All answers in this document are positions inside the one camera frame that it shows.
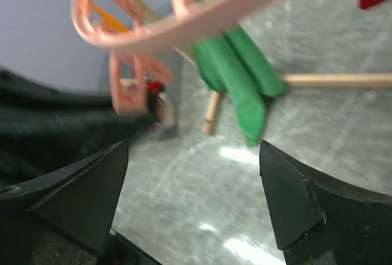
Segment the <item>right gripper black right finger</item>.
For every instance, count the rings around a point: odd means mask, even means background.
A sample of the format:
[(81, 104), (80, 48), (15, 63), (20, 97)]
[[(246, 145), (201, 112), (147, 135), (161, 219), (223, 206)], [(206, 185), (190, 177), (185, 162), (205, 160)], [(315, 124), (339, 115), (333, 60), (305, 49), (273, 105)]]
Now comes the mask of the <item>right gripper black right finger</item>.
[(259, 161), (286, 264), (391, 264), (391, 196), (336, 179), (266, 141)]

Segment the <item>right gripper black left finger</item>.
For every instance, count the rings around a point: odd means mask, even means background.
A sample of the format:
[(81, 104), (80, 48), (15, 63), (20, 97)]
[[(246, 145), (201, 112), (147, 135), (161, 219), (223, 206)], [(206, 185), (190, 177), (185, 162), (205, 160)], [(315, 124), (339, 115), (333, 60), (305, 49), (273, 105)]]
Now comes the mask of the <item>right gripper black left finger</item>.
[(95, 264), (104, 252), (128, 164), (117, 143), (1, 189), (1, 264)]

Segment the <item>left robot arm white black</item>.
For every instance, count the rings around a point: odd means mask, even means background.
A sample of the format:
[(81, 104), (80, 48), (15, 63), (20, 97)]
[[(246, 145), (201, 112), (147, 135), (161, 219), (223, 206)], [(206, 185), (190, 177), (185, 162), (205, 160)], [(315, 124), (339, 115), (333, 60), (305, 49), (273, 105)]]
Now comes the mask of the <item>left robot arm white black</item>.
[(159, 118), (118, 116), (109, 95), (61, 92), (1, 68), (1, 187), (35, 179), (120, 141), (132, 143)]

